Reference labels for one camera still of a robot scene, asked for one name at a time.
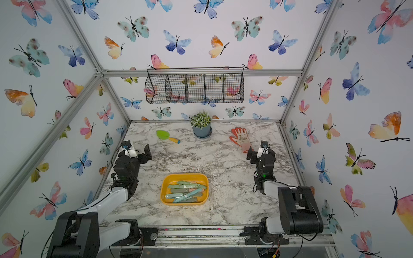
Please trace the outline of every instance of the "wire mesh basket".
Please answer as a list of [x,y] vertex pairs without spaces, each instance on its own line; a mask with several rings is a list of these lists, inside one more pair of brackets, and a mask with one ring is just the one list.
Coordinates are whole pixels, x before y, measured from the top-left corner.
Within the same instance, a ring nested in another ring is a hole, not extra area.
[[244,69],[207,67],[147,69],[146,100],[155,103],[242,103]]

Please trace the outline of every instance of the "yellow tray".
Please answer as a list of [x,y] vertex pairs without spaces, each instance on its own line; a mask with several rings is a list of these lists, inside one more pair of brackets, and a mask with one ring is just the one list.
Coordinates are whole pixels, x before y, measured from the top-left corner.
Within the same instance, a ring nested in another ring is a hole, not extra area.
[[[168,185],[177,185],[178,181],[194,182],[197,184],[202,184],[206,186],[206,190],[202,192],[202,196],[197,196],[197,202],[192,203],[181,203],[174,204],[173,199],[165,198],[166,194],[171,194],[171,189],[168,188]],[[188,173],[188,174],[171,174],[164,179],[161,189],[161,201],[166,205],[201,205],[204,204],[209,196],[209,183],[208,178],[204,174],[200,173]]]

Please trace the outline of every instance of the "gardening glove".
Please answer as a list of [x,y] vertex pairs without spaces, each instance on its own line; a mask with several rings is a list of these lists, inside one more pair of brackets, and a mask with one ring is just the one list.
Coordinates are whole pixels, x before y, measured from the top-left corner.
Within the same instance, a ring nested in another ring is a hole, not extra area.
[[241,150],[244,153],[248,152],[248,149],[251,147],[251,142],[249,141],[247,130],[245,128],[236,127],[231,130],[235,135],[230,136],[230,140],[233,141],[236,145],[241,146]]

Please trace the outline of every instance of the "marble countertop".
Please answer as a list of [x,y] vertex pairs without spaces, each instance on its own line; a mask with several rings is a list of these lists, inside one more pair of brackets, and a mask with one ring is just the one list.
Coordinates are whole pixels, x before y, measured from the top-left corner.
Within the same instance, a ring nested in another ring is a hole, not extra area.
[[[118,206],[104,224],[118,219],[137,219],[138,225],[250,225],[279,213],[278,200],[253,192],[255,165],[241,147],[230,141],[231,129],[244,127],[254,149],[267,140],[276,152],[274,176],[297,185],[290,159],[275,122],[213,121],[207,139],[194,136],[190,123],[132,123],[125,140],[143,151],[148,143],[152,160],[140,166],[135,195]],[[160,140],[156,130],[170,132],[180,144]],[[209,198],[200,206],[168,206],[161,202],[164,178],[172,173],[203,173],[209,180]],[[112,184],[107,178],[104,194]]]

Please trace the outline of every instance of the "gray plant pot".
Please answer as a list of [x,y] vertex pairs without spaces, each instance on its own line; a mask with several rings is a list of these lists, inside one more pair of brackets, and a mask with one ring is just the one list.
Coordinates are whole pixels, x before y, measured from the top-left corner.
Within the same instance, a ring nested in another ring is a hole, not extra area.
[[202,128],[193,126],[192,130],[194,130],[195,136],[201,139],[208,138],[212,133],[211,124]]

